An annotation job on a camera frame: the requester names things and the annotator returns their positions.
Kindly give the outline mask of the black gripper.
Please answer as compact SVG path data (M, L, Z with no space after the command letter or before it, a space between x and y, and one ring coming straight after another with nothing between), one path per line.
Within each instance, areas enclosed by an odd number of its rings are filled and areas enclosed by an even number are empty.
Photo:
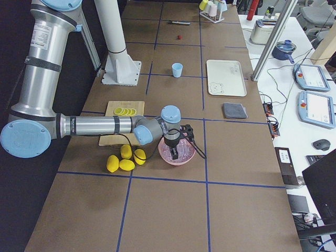
M164 143L169 147L169 151L173 160L179 158L177 145L179 144L180 139L181 134L179 132L174 134L167 134L164 136Z

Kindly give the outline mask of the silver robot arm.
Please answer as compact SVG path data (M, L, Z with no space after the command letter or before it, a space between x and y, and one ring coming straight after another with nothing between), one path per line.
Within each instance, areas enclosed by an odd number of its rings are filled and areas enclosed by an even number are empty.
M163 138L171 157L177 159L182 133L176 106L164 107L155 119L65 116L53 111L68 35L79 30L85 39L90 37L81 5L81 1L32 1L35 25L20 99L1 131L3 149L18 158L32 158L46 151L53 139L67 135L133 133L140 145Z

